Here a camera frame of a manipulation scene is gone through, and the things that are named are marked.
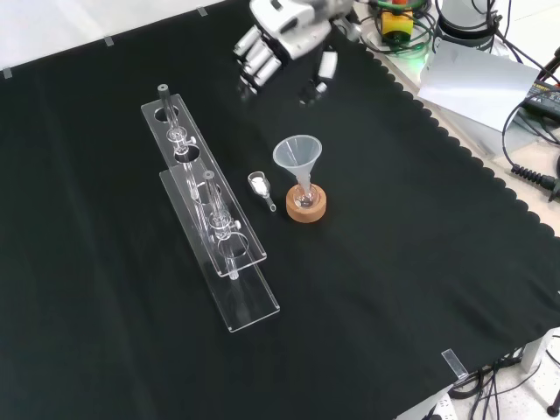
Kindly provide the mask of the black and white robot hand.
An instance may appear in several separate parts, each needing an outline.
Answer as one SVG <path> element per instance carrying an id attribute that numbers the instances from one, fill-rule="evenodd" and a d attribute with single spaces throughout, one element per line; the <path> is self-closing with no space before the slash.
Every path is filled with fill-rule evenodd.
<path id="1" fill-rule="evenodd" d="M 332 5 L 327 1 L 251 1 L 249 11 L 254 23 L 233 49 L 240 66 L 240 97 L 257 96 L 291 62 L 313 52 L 318 53 L 315 73 L 305 83 L 299 102 L 307 106 L 324 96 L 338 66 L 338 53 L 329 41 Z"/>

